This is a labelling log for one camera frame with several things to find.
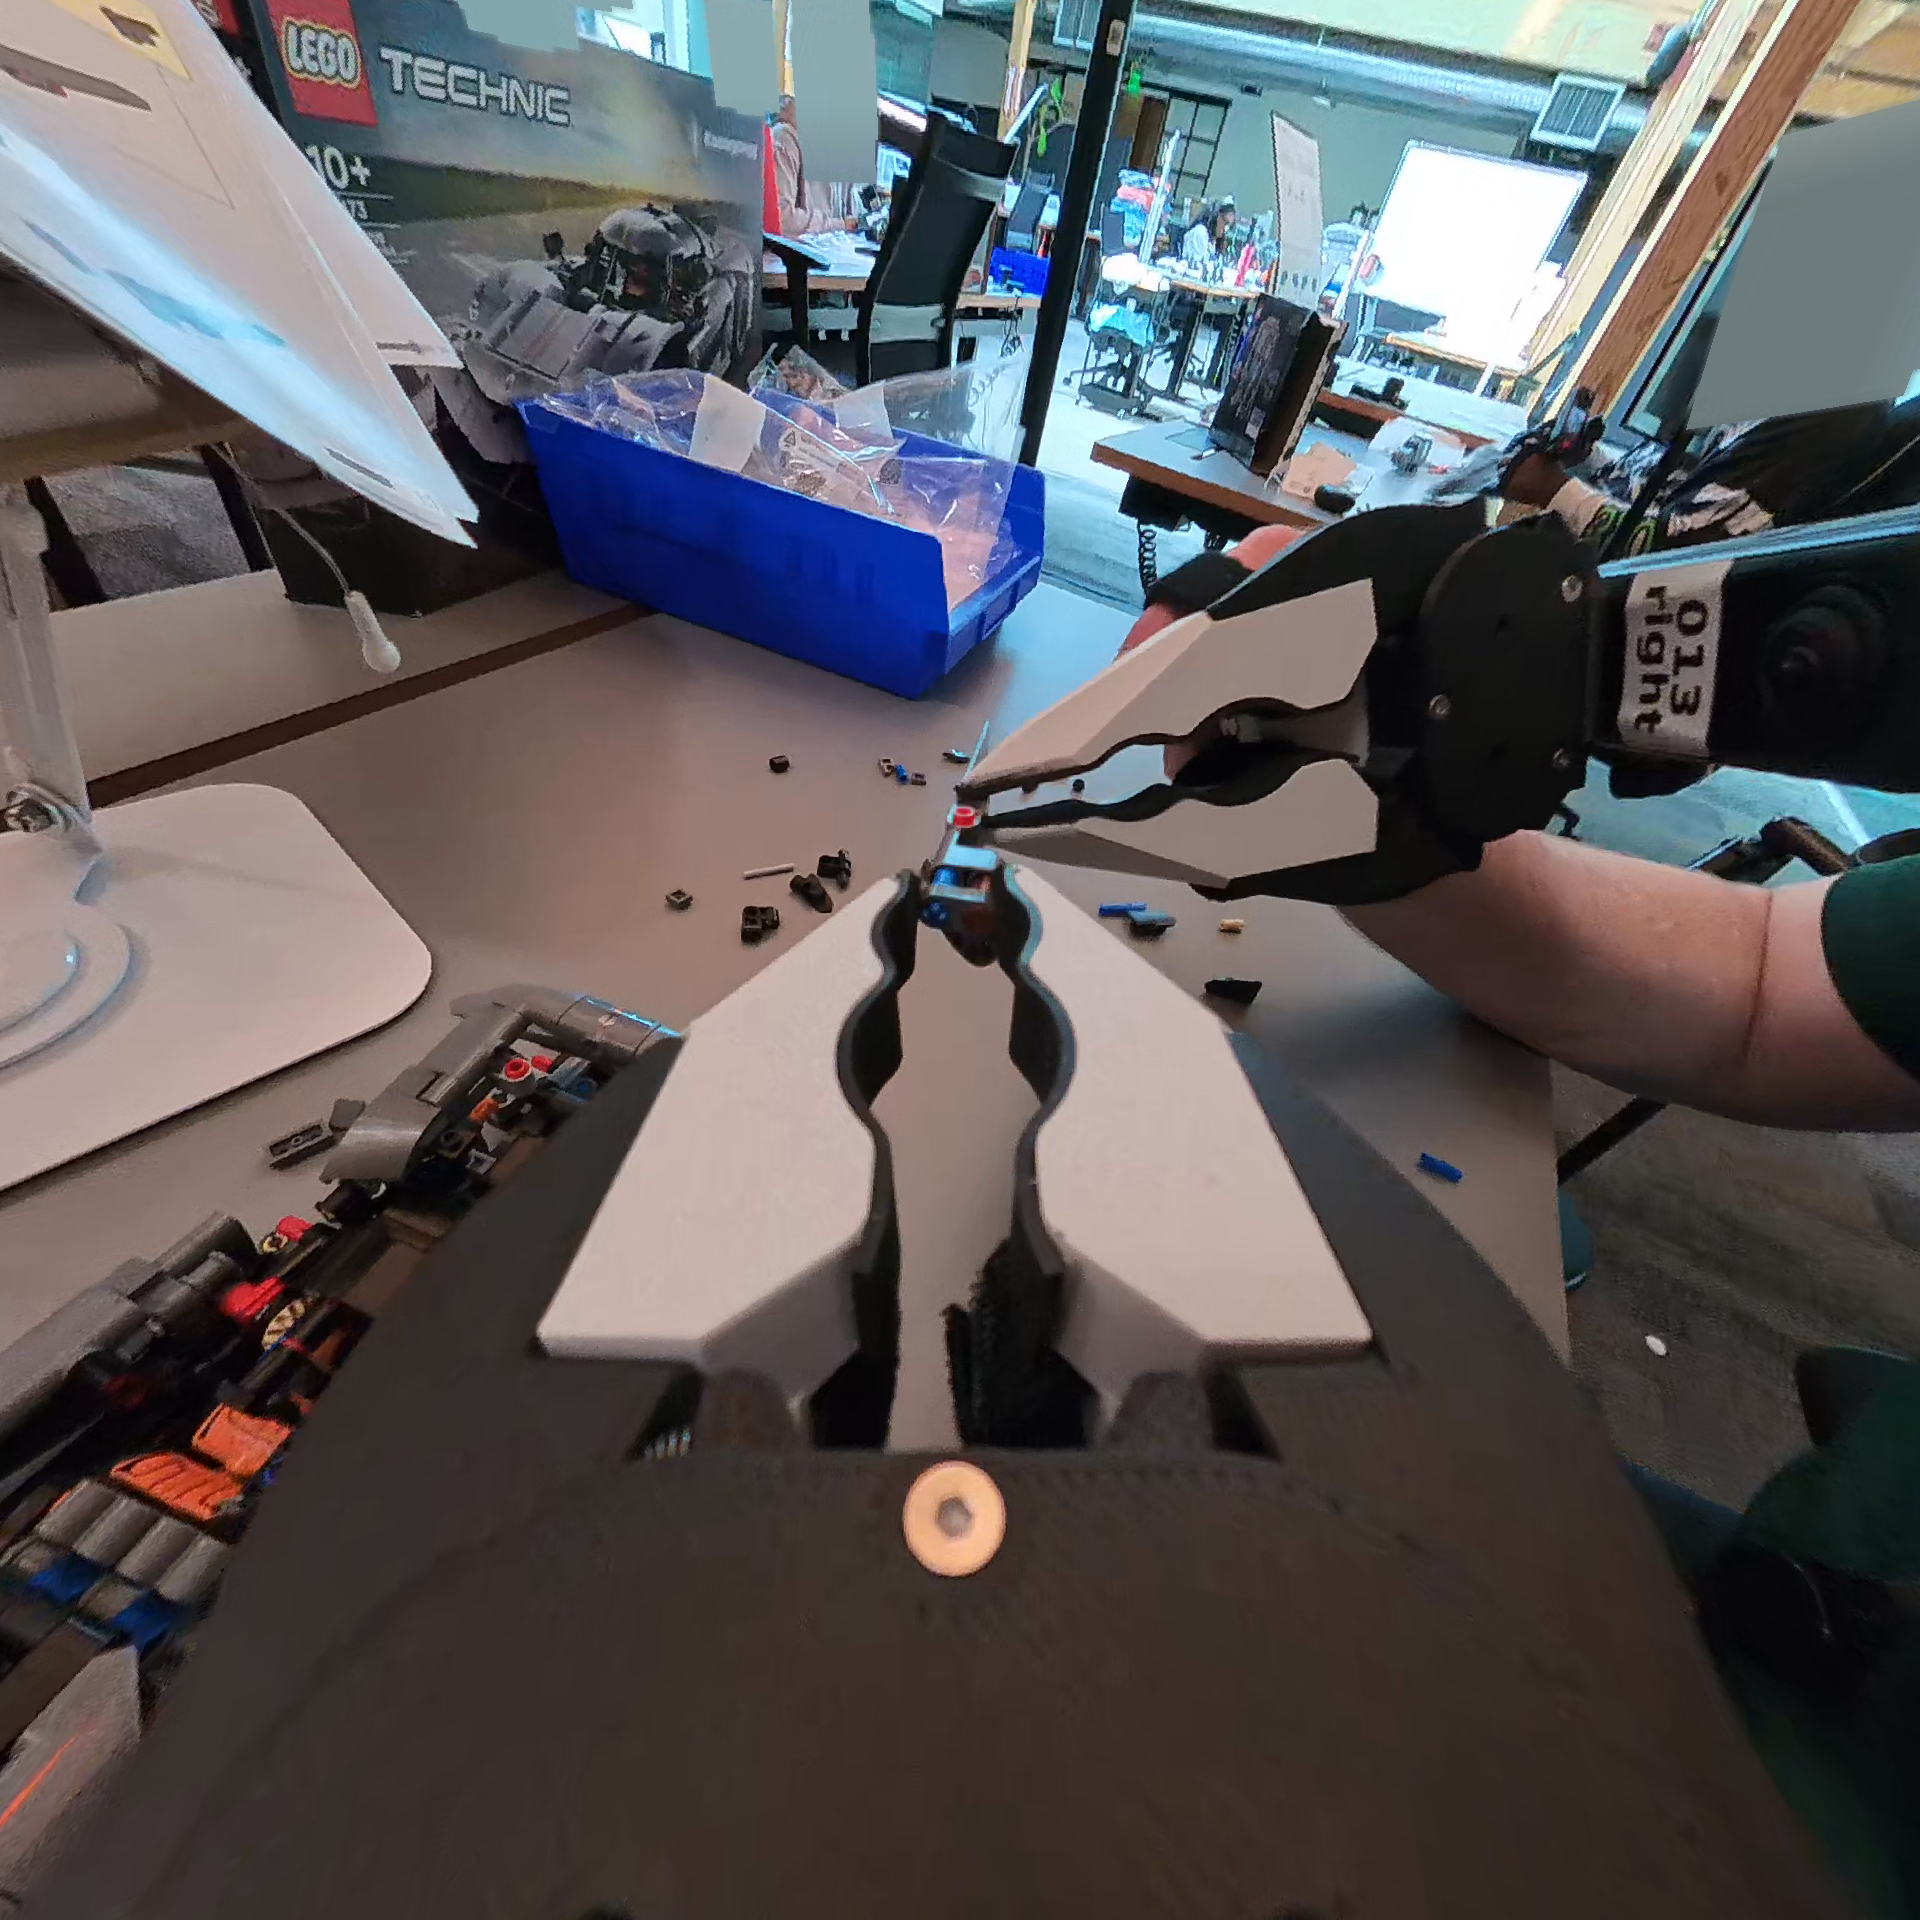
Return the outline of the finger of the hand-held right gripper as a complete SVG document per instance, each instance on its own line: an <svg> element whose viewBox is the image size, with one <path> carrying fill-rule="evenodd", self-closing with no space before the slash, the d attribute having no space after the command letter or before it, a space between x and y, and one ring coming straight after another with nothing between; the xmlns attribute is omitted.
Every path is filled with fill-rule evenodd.
<svg viewBox="0 0 1920 1920"><path fill-rule="evenodd" d="M1364 752L1362 672L1377 640L1369 580L1187 615L993 746L963 794L1086 777L1117 752L1193 744L1230 720L1255 724L1257 746Z"/></svg>
<svg viewBox="0 0 1920 1920"><path fill-rule="evenodd" d="M1124 801L989 810L982 842L1102 873L1227 889L1333 857L1372 852L1379 796L1361 772L1372 744L1362 712L1261 712L1277 728L1235 776L1158 785ZM989 747L980 794L1098 772L1111 756L1204 729L1202 712L1042 712Z"/></svg>

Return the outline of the grey lego cross-hole connector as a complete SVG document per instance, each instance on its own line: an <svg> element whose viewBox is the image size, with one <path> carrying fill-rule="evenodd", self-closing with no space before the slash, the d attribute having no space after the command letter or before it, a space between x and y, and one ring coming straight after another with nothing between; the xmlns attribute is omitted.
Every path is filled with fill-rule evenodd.
<svg viewBox="0 0 1920 1920"><path fill-rule="evenodd" d="M997 873L998 857L993 850L957 842L951 842L939 856L924 863L918 871L918 911L924 896L934 889L955 896L970 893L977 898L977 911L963 930L939 932L931 928L977 969L987 969L998 962L1002 901Z"/></svg>

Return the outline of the grey lego car model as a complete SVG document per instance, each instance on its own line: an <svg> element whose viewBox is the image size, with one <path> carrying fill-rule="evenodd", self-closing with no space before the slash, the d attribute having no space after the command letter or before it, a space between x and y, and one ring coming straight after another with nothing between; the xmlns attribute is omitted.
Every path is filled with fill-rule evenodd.
<svg viewBox="0 0 1920 1920"><path fill-rule="evenodd" d="M204 1219L5 1346L3 1896L74 1840L195 1645L287 1448L428 1253L669 1026L510 986L319 1155L263 1234Z"/></svg>

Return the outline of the person's right forearm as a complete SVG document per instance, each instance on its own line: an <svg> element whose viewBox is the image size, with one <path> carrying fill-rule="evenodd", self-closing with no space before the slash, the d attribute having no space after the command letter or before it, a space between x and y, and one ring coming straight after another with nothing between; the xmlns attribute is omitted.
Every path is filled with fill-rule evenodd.
<svg viewBox="0 0 1920 1920"><path fill-rule="evenodd" d="M1469 1016L1634 1098L1917 1128L1917 859L1755 888L1542 833L1345 920Z"/></svg>

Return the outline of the another person's forearm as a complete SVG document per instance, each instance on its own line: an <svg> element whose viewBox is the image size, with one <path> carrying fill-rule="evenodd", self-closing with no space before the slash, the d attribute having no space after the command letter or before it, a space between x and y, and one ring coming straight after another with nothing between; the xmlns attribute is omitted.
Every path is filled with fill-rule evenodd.
<svg viewBox="0 0 1920 1920"><path fill-rule="evenodd" d="M1430 503L1474 496L1489 496L1522 512L1551 515L1586 545L1605 545L1629 512L1626 493L1598 487L1562 464L1539 436L1516 436L1473 451L1426 493Z"/></svg>

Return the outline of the black toy set box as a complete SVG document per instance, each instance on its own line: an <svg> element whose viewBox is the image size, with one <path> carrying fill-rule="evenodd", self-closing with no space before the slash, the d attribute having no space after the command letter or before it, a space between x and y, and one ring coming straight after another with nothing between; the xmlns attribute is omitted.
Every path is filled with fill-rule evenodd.
<svg viewBox="0 0 1920 1920"><path fill-rule="evenodd" d="M313 178L452 351L398 369L477 511L444 545L275 483L287 594L426 615L561 562L518 407L594 375L761 361L761 122L713 90L706 5L201 5Z"/></svg>

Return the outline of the wooden background table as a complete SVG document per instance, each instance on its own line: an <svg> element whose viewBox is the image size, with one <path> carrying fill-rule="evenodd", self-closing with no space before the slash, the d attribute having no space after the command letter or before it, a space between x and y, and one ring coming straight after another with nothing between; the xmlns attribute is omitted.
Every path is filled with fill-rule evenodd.
<svg viewBox="0 0 1920 1920"><path fill-rule="evenodd" d="M1430 424L1379 401L1321 399L1293 453L1257 474L1211 441L1199 424L1153 424L1098 441L1093 464L1122 480L1121 515L1146 532L1237 539L1261 527L1314 531L1333 521L1411 503L1435 485L1430 472L1395 467L1395 453L1428 440L1428 464L1454 467L1489 436L1462 424Z"/></svg>

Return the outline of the black upright box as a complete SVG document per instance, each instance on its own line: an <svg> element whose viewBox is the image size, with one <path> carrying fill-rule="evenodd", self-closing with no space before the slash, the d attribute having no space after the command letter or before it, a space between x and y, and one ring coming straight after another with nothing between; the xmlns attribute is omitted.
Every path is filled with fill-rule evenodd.
<svg viewBox="0 0 1920 1920"><path fill-rule="evenodd" d="M1261 295L1207 424L1211 449L1266 480L1299 447L1345 336L1345 322L1314 306Z"/></svg>

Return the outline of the bright white screen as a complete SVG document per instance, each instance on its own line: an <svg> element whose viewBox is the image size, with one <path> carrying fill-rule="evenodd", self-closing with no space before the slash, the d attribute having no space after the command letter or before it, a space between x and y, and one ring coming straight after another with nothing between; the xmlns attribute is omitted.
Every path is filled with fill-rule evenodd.
<svg viewBox="0 0 1920 1920"><path fill-rule="evenodd" d="M1443 348L1518 365L1558 289L1548 259L1586 175L1413 140L1372 237L1366 300L1421 313Z"/></svg>

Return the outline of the blue plastic bin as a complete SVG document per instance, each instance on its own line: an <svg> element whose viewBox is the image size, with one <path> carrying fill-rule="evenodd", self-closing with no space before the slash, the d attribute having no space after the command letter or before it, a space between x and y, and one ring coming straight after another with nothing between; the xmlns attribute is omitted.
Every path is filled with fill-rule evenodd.
<svg viewBox="0 0 1920 1920"><path fill-rule="evenodd" d="M1041 580L1044 476L1014 464L993 535L925 535L677 455L523 427L566 577L905 700L929 695Z"/></svg>

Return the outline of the black pleated floor lamp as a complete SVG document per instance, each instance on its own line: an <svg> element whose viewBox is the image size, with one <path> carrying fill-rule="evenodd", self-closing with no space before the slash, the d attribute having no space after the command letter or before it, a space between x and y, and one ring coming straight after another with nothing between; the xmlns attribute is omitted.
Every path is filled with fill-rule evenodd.
<svg viewBox="0 0 1920 1920"><path fill-rule="evenodd" d="M1059 375L1071 295L1081 273L1093 201L1114 114L1121 97L1121 71L1137 16L1137 2L1102 2L1089 49L1084 97L1075 124L1071 154L1063 183L1061 219L1054 228L1049 267L1022 396L1022 444L1018 459L1037 469L1049 417L1049 401Z"/></svg>

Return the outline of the clear plastic parts bags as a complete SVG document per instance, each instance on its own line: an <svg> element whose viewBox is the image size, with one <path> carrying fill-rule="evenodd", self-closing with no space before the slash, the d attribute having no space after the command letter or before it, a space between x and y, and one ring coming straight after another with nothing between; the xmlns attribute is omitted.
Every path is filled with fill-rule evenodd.
<svg viewBox="0 0 1920 1920"><path fill-rule="evenodd" d="M612 441L916 532L998 531L1022 441L1026 352L847 387L803 351L738 389L691 369L589 372L522 404L523 427L569 420Z"/></svg>

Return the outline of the black office chair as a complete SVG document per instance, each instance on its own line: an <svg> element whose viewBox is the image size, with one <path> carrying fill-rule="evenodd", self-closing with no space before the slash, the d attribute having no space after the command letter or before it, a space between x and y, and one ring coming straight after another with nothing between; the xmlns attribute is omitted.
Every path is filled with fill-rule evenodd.
<svg viewBox="0 0 1920 1920"><path fill-rule="evenodd" d="M775 360L815 354L851 387L946 369L955 306L1012 161L1011 144L932 113L870 257L828 250L825 234L769 232L780 273L761 315Z"/></svg>

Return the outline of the wooden pillar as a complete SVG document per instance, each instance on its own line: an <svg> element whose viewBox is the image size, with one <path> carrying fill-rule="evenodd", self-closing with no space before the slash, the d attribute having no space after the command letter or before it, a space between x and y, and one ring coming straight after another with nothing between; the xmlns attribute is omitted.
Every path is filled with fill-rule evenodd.
<svg viewBox="0 0 1920 1920"><path fill-rule="evenodd" d="M1699 10L1527 341L1522 365L1539 401L1574 387L1598 401L1622 396L1858 12L1858 2Z"/></svg>

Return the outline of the white book stand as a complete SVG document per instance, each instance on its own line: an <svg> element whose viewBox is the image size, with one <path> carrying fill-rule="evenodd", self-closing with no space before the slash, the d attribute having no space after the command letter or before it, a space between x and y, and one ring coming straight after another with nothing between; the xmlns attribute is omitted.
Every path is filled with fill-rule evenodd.
<svg viewBox="0 0 1920 1920"><path fill-rule="evenodd" d="M429 953L263 785L89 802L26 480L201 440L215 401L5 273L3 1186L406 1013Z"/></svg>

